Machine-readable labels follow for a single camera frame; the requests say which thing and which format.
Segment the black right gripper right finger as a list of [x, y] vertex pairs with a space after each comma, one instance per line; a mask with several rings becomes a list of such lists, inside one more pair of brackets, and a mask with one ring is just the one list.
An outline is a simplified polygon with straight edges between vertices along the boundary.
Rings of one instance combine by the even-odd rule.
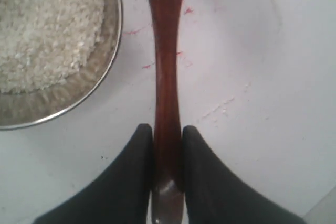
[[239, 179], [194, 126], [182, 134], [189, 223], [304, 223]]

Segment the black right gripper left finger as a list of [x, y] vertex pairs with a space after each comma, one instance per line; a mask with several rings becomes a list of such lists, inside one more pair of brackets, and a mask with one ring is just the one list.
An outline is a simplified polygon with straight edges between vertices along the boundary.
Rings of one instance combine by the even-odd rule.
[[98, 178], [34, 222], [146, 223], [152, 179], [152, 128], [140, 124]]

